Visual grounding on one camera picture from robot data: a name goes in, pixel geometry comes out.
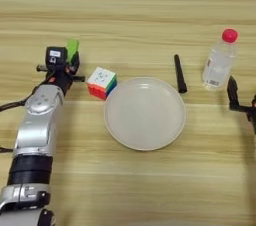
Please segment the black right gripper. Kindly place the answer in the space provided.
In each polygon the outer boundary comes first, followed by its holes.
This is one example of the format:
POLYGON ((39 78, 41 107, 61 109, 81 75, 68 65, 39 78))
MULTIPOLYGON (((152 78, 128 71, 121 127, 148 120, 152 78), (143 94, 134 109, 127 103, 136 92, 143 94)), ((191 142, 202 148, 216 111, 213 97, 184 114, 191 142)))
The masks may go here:
POLYGON ((230 77, 227 86, 229 108, 233 111, 245 113, 248 121, 252 124, 254 133, 256 134, 256 95, 252 100, 251 106, 242 106, 239 104, 237 91, 237 83, 233 77, 230 77))

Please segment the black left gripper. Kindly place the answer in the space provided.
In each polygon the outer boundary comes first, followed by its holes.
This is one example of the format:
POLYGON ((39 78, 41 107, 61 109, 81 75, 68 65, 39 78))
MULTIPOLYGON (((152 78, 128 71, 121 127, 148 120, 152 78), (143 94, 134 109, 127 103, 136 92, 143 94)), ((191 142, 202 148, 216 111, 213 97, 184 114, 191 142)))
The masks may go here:
POLYGON ((40 86, 56 86, 63 94, 66 94, 74 82, 85 81, 84 75, 77 74, 79 65, 78 51, 68 56, 68 64, 63 67, 54 66, 52 69, 48 69, 45 65, 38 65, 36 70, 46 73, 45 79, 40 83, 40 86))

